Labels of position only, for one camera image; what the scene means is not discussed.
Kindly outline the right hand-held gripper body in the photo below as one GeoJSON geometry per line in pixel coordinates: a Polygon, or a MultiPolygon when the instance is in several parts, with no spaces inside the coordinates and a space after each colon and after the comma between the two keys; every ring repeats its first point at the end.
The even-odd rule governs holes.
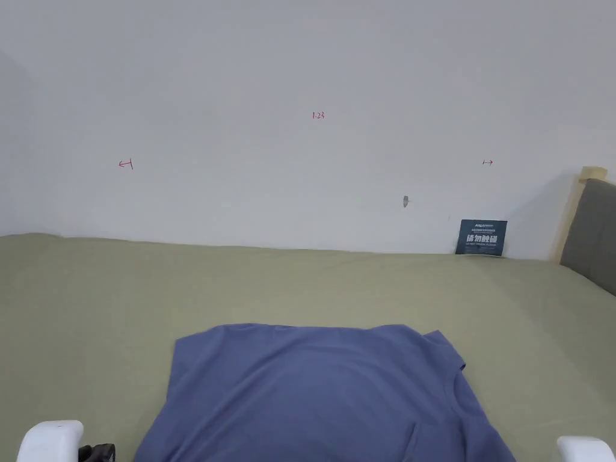
{"type": "Polygon", "coordinates": [[[556,447],[560,461],[615,461],[611,447],[605,441],[594,437],[561,436],[557,439],[556,447]]]}

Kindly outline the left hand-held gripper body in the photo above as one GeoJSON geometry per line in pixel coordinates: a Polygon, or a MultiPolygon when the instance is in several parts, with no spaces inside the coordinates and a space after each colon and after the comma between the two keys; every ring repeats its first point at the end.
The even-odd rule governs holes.
{"type": "Polygon", "coordinates": [[[40,422],[26,432],[17,461],[115,461],[112,443],[81,445],[84,426],[78,420],[40,422]]]}

